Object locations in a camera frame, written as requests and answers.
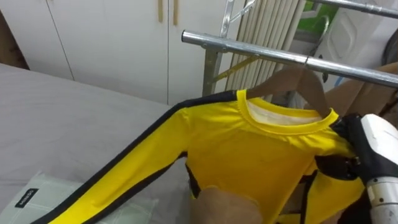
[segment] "green object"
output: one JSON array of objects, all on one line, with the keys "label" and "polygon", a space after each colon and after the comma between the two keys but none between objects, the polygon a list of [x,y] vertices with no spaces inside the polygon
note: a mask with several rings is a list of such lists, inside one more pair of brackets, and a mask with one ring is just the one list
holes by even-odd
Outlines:
[{"label": "green object", "polygon": [[[307,1],[304,6],[304,12],[312,11],[313,5],[314,2]],[[338,7],[322,4],[318,14],[315,17],[301,19],[297,29],[320,35],[325,28],[325,22],[321,17],[328,16],[330,22],[332,22],[337,10]]]}]

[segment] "cabinet handle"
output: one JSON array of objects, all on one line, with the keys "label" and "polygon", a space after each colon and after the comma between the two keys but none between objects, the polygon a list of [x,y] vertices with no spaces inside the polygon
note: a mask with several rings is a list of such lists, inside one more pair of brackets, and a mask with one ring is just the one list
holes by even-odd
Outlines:
[{"label": "cabinet handle", "polygon": [[178,0],[174,0],[173,25],[178,25]]},{"label": "cabinet handle", "polygon": [[163,23],[163,0],[157,0],[157,19]]}]

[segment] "shirt sleeve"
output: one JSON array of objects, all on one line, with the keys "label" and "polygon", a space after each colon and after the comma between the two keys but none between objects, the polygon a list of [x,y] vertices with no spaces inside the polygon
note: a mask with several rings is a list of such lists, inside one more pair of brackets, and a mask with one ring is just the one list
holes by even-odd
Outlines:
[{"label": "shirt sleeve", "polygon": [[32,224],[95,223],[184,156],[187,108],[174,106],[59,206]]}]

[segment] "yellow shirt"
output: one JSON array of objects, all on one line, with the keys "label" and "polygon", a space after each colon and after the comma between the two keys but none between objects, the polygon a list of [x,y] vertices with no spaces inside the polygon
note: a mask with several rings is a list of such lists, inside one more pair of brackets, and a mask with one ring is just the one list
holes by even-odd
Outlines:
[{"label": "yellow shirt", "polygon": [[[257,202],[264,223],[299,223],[279,216],[303,175],[316,169],[314,156],[351,156],[333,129],[338,115],[246,100],[246,91],[226,91],[177,104],[57,208],[33,222],[94,223],[187,157],[194,195],[217,186]],[[357,200],[359,179],[342,181],[317,172],[305,223],[320,223]]]}]

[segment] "wooden hanger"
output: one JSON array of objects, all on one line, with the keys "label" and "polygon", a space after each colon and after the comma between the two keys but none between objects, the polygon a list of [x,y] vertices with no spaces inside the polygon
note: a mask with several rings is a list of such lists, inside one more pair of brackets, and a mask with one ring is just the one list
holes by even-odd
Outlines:
[{"label": "wooden hanger", "polygon": [[247,90],[246,98],[292,90],[296,90],[322,118],[329,115],[330,109],[319,78],[313,71],[304,67],[292,66],[275,72],[265,82]]}]

